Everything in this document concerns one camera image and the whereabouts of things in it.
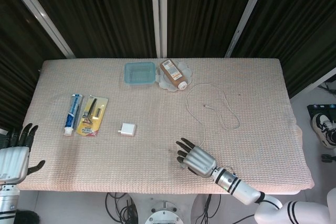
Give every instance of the blue plastic container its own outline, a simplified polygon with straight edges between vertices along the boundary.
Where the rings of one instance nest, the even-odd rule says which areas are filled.
[[[155,64],[152,62],[126,63],[124,82],[127,84],[153,84],[155,82]]]

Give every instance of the charging cable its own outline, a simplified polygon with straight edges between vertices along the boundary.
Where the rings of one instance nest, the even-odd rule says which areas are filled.
[[[199,86],[212,86],[212,87],[214,87],[215,89],[217,89],[219,92],[221,92],[222,94],[223,94],[223,98],[224,98],[224,101],[226,102],[226,105],[227,105],[227,107],[228,107],[228,109],[230,110],[230,112],[232,113],[232,115],[234,115],[235,117],[236,117],[236,119],[237,119],[237,121],[238,121],[238,126],[236,126],[236,127],[233,127],[233,128],[228,128],[228,127],[226,127],[225,126],[225,123],[224,123],[224,120],[223,120],[223,117],[222,117],[222,115],[221,115],[221,113],[218,111],[218,110],[216,110],[216,109],[214,109],[213,107],[210,107],[209,105],[203,105],[203,107],[205,107],[206,109],[210,109],[210,110],[213,110],[214,112],[216,112],[216,114],[217,114],[217,116],[218,116],[218,118],[219,118],[219,120],[220,120],[220,122],[221,122],[221,124],[222,124],[222,126],[223,126],[223,128],[225,129],[225,130],[227,130],[227,131],[234,131],[234,130],[237,130],[237,129],[239,129],[240,128],[240,125],[241,125],[241,122],[240,122],[240,119],[239,119],[239,117],[236,115],[236,113],[235,112],[233,112],[232,111],[232,109],[231,109],[231,107],[230,107],[230,104],[227,102],[227,99],[226,99],[226,96],[225,96],[225,93],[222,91],[222,90],[220,90],[219,89],[219,87],[218,86],[216,86],[216,85],[214,85],[214,84],[211,84],[211,83],[202,83],[202,84],[198,84],[198,85],[196,85],[196,86],[194,86],[192,89],[190,89],[190,91],[188,92],[188,94],[187,94],[187,96],[185,97],[185,105],[186,105],[186,107],[187,107],[187,110],[188,110],[188,112],[189,112],[189,114],[199,123],[199,124],[201,124],[202,125],[202,127],[203,127],[203,131],[204,131],[204,139],[203,139],[203,142],[201,143],[201,145],[200,145],[200,147],[202,147],[202,145],[204,144],[204,142],[205,142],[205,140],[206,140],[206,130],[205,130],[205,125],[190,111],[190,109],[189,109],[189,104],[188,104],[188,96],[189,96],[189,94],[196,88],[196,87],[199,87]]]

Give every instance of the table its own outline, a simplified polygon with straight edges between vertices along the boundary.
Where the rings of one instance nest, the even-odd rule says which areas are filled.
[[[230,166],[251,186],[268,194],[312,188],[296,119],[277,59],[178,59],[191,68],[192,83],[169,92],[157,83],[128,86],[127,62],[162,59],[67,59],[45,61],[25,124],[38,124],[30,166],[46,164],[20,185],[23,190],[121,191],[146,194],[219,194],[211,182],[180,168],[175,141],[203,140],[202,127],[187,112],[185,96],[193,86],[213,83],[226,94],[241,120],[237,131],[225,131],[216,107],[228,126],[236,124],[218,92],[196,88],[190,109],[205,124],[204,150],[219,165]],[[98,136],[63,136],[73,93],[109,98]],[[118,134],[123,122],[135,123],[134,137]]]

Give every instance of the brown bottle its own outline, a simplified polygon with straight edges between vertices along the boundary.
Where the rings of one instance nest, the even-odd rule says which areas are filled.
[[[160,68],[169,78],[172,84],[178,89],[184,90],[188,86],[186,77],[182,74],[182,71],[177,68],[172,60],[165,60],[160,64]]]

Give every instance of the bottle label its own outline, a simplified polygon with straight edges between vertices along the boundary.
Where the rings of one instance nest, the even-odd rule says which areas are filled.
[[[174,66],[171,60],[167,60],[163,63],[163,67],[168,71],[168,73],[173,77],[176,81],[178,78],[182,77],[182,74],[178,71],[178,69]]]

